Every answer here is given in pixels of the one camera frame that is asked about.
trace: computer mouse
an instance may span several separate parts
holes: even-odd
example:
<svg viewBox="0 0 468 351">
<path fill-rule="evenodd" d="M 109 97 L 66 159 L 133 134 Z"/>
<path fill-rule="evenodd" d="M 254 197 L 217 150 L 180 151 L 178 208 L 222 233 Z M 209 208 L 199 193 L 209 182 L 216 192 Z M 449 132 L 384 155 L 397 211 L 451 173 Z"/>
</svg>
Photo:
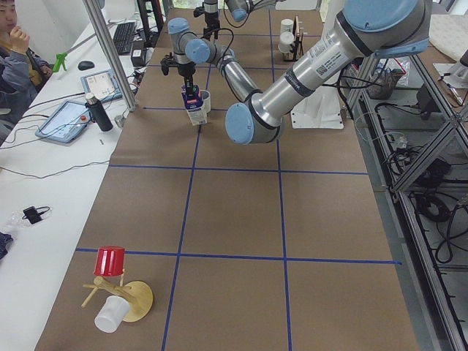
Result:
<svg viewBox="0 0 468 351">
<path fill-rule="evenodd" d="M 94 68 L 94 62 L 91 62 L 91 61 L 81 61 L 79 64 L 78 64 L 78 69 L 80 71 L 84 71 L 86 69 L 90 69 L 90 68 Z"/>
</svg>

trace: green object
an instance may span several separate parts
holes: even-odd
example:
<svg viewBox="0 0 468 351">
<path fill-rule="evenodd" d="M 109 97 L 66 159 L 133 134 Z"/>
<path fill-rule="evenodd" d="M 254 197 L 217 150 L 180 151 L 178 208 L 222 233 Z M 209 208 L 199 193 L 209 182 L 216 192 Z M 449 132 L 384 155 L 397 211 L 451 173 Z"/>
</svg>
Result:
<svg viewBox="0 0 468 351">
<path fill-rule="evenodd" d="M 67 70 L 65 67 L 65 58 L 67 55 L 68 53 L 58 53 L 56 55 L 56 63 L 53 65 L 52 72 L 57 73 L 60 70 L 60 66 L 63 66 L 65 71 Z"/>
</svg>

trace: white desk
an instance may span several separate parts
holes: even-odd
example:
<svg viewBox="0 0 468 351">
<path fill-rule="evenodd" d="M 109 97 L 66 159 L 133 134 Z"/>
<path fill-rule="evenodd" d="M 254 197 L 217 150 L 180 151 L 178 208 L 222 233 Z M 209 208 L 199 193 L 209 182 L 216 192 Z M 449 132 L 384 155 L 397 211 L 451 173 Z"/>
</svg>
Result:
<svg viewBox="0 0 468 351">
<path fill-rule="evenodd" d="M 92 33 L 90 24 L 77 42 Z M 79 71 L 77 65 L 82 60 L 93 61 L 95 68 Z M 126 75 L 131 75 L 134 69 L 130 57 L 121 56 L 121 61 Z M 61 69 L 52 76 L 33 105 L 82 92 L 80 77 L 109 68 L 96 38 L 70 53 L 66 66 L 67 71 Z M 68 99 L 84 102 L 83 97 Z M 50 115 L 62 101 L 40 105 L 26 114 Z M 106 102 L 104 106 L 108 107 L 111 120 L 127 108 L 122 99 Z M 17 129 L 39 126 L 41 119 L 23 119 L 6 141 L 12 140 Z M 15 143 L 4 143 L 2 147 L 37 139 L 35 130 L 18 131 Z M 39 140 L 0 150 L 0 166 L 44 176 L 74 165 L 104 162 L 109 160 L 120 132 L 117 126 L 102 132 L 97 124 L 90 124 L 67 146 Z M 10 232 L 14 242 L 7 256 L 0 260 L 0 351 L 30 351 L 36 346 L 106 169 L 107 165 L 92 165 L 45 179 L 0 170 L 0 228 L 5 228 L 4 223 L 13 212 L 31 205 L 52 209 L 44 221 Z"/>
</svg>

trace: thermos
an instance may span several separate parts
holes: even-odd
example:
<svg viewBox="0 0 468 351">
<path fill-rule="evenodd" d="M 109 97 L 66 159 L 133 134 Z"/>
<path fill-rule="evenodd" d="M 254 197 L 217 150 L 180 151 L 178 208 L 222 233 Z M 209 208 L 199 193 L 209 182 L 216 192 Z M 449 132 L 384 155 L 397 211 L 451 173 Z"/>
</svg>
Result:
<svg viewBox="0 0 468 351">
<path fill-rule="evenodd" d="M 111 130 L 113 125 L 112 122 L 110 122 L 109 116 L 105 112 L 104 106 L 102 106 L 102 102 L 97 99 L 93 93 L 87 93 L 85 95 L 85 99 L 85 106 L 89 110 L 91 119 L 97 123 L 103 132 Z"/>
</svg>

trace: keyboard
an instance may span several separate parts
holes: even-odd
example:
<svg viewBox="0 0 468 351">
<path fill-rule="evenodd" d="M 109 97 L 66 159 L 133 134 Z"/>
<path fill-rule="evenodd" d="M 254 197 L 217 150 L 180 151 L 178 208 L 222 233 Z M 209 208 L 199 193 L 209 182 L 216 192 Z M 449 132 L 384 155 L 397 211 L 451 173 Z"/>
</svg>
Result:
<svg viewBox="0 0 468 351">
<path fill-rule="evenodd" d="M 119 55 L 125 55 L 132 51 L 136 25 L 136 22 L 119 23 L 117 25 L 113 41 Z"/>
</svg>

